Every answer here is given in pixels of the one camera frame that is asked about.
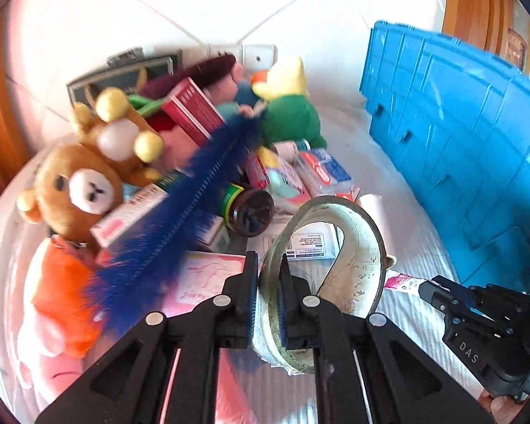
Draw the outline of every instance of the white wall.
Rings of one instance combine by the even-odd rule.
[[[314,103],[356,108],[376,20],[441,30],[445,0],[12,0],[6,71],[26,141],[37,151],[70,131],[65,84],[134,46],[276,45],[304,58]]]

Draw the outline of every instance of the maroon hat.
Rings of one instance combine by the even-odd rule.
[[[137,94],[151,100],[162,99],[185,78],[191,77],[194,84],[200,89],[211,86],[232,71],[236,64],[236,56],[226,54],[215,58],[205,59],[202,62],[187,68],[180,68],[173,75],[163,75],[145,83]]]

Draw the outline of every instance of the orange plush clothing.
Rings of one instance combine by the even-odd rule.
[[[83,358],[102,332],[102,323],[93,321],[98,311],[87,307],[81,295],[93,276],[76,257],[49,242],[31,304],[38,313],[59,323],[64,335],[63,353],[73,358]]]

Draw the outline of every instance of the clear plastic table cover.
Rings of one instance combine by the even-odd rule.
[[[364,110],[345,112],[336,107],[318,110],[328,148],[359,185],[360,195],[383,196],[399,260],[394,268],[418,277],[431,278],[439,273],[455,279],[448,254],[428,216],[406,181],[369,136],[369,115]],[[25,275],[47,230],[43,224],[27,224],[20,218],[16,197],[31,185],[49,150],[46,148],[34,157],[0,198],[0,397],[22,424],[33,422],[43,407],[40,398],[32,390],[22,389],[17,381],[15,345],[23,317]],[[233,252],[243,253],[244,243],[233,246],[236,248]],[[328,267],[329,262],[301,261],[293,266],[293,271],[314,280],[315,276],[325,275]],[[385,290],[378,310],[387,314],[468,391],[474,395],[481,391],[476,380],[442,344],[444,323],[433,308],[415,297]],[[95,361],[108,347],[101,339],[88,353],[87,362]],[[271,368],[251,351],[234,351],[230,357],[260,423],[317,422],[312,376],[289,377],[283,369]]]

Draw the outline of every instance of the white cardboard tube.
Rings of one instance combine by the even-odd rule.
[[[385,250],[387,251],[387,268],[392,268],[397,263],[397,256],[394,252],[393,237],[390,234],[389,221],[383,205],[383,196],[379,194],[365,194],[357,200],[357,204],[369,214],[379,228]]]

